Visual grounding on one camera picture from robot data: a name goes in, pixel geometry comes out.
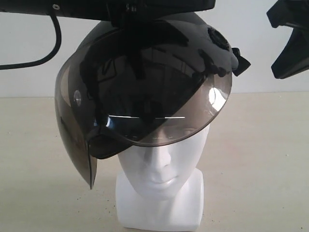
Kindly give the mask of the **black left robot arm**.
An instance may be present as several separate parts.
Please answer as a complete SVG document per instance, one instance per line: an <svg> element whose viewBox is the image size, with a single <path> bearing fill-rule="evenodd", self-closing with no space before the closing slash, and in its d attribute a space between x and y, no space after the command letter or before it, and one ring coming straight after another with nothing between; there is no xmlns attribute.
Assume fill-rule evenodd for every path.
<svg viewBox="0 0 309 232"><path fill-rule="evenodd" d="M52 20L56 41L43 58L23 63L1 65L1 70L14 70L42 65L59 51L62 31L59 17L111 22L125 27L133 22L148 22L169 15L211 10L214 0L2 0L0 11L10 14L46 15Z"/></svg>

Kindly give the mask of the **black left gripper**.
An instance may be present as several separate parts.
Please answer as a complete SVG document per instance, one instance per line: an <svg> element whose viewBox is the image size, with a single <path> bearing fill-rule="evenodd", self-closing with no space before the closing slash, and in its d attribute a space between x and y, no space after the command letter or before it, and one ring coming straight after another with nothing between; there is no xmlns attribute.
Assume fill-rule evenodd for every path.
<svg viewBox="0 0 309 232"><path fill-rule="evenodd" d="M127 21L121 31L120 43L137 80L146 80L142 50L148 48L146 24L139 21L181 13L211 10L214 0L108 0L107 21L119 27Z"/></svg>

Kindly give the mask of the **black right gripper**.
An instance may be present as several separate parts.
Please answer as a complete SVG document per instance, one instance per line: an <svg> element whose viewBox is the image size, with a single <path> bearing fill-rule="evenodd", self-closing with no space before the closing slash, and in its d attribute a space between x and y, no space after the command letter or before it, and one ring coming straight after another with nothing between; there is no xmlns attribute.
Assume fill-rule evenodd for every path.
<svg viewBox="0 0 309 232"><path fill-rule="evenodd" d="M292 33L271 65L276 79L287 79L309 69L309 1L277 0L267 11L273 28L291 27Z"/></svg>

